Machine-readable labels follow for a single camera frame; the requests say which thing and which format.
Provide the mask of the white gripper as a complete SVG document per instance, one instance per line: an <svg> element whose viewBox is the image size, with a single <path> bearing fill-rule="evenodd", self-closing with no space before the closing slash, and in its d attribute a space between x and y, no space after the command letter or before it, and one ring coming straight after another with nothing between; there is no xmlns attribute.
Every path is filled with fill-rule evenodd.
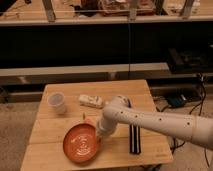
<svg viewBox="0 0 213 171"><path fill-rule="evenodd" d="M97 122L96 133L99 137L108 137L116 130L117 123L107 119L100 119Z"/></svg>

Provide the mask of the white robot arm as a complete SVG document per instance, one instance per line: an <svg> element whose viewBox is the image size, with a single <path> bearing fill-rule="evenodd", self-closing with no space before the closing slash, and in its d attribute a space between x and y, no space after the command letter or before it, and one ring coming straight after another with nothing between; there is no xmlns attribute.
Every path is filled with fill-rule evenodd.
<svg viewBox="0 0 213 171"><path fill-rule="evenodd" d="M118 95L104 106L97 122L97 134L101 137L113 134L118 123L155 131L213 151L211 118L135 110L129 107L127 97Z"/></svg>

